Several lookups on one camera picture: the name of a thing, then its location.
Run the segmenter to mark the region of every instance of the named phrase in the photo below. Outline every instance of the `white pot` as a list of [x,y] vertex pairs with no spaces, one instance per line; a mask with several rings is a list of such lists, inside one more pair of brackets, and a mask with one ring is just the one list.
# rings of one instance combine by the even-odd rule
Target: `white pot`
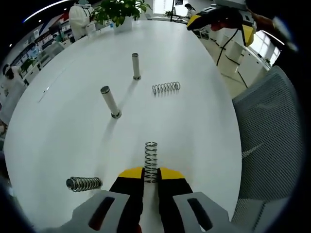
[[95,23],[94,22],[90,22],[89,24],[87,24],[87,26],[86,26],[86,33],[87,33],[88,36],[90,36],[95,31],[96,31],[96,27],[95,27]]
[[113,30],[115,33],[130,31],[132,29],[132,20],[132,17],[125,17],[124,23],[118,27],[116,27],[116,24],[113,23]]

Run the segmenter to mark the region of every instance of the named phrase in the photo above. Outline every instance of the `metal cylinder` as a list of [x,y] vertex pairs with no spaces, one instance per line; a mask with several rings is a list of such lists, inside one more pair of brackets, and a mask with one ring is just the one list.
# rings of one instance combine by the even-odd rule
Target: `metal cylinder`
[[102,185],[103,182],[98,177],[70,177],[66,180],[66,186],[73,192],[99,189]]
[[132,54],[132,60],[133,60],[133,70],[134,70],[134,76],[133,79],[140,80],[140,72],[139,72],[139,59],[138,59],[138,53]]
[[110,91],[109,86],[104,86],[101,88],[101,94],[103,95],[104,100],[106,101],[110,111],[111,116],[115,119],[121,117],[121,111],[117,108],[116,102],[113,99],[112,93]]

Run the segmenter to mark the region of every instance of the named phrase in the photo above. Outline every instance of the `coil spring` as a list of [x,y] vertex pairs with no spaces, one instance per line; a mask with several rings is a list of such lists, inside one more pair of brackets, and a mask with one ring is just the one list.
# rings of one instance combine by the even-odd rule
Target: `coil spring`
[[179,82],[172,82],[172,83],[162,83],[152,86],[152,91],[154,94],[156,93],[163,93],[168,91],[177,91],[180,89],[180,83]]
[[145,144],[145,182],[157,182],[157,143],[147,142]]
[[82,192],[101,188],[103,182],[98,177],[70,177],[66,180],[66,185],[73,192]]

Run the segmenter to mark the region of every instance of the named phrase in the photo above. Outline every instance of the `small spring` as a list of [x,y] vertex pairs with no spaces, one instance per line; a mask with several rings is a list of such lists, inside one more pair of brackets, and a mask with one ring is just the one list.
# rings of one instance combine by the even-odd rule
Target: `small spring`
[[145,182],[157,182],[157,143],[147,142],[145,144]]
[[70,177],[66,180],[66,185],[73,192],[82,192],[101,188],[103,182],[98,177]]
[[162,83],[152,86],[152,91],[154,94],[156,93],[163,93],[168,91],[177,91],[180,89],[180,83],[179,82],[172,82],[172,83]]

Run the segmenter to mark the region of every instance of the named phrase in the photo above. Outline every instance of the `metal peg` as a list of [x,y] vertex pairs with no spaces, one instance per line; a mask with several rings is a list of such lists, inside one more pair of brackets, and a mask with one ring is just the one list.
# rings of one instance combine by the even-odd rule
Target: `metal peg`
[[140,80],[140,72],[139,72],[139,59],[138,59],[138,53],[132,54],[132,60],[133,60],[133,70],[134,70],[134,76],[133,79]]
[[118,119],[121,117],[122,113],[121,111],[117,108],[116,102],[113,99],[112,93],[110,91],[109,86],[104,86],[101,88],[101,94],[103,95],[104,100],[106,101],[110,111],[111,111],[111,116],[114,119]]

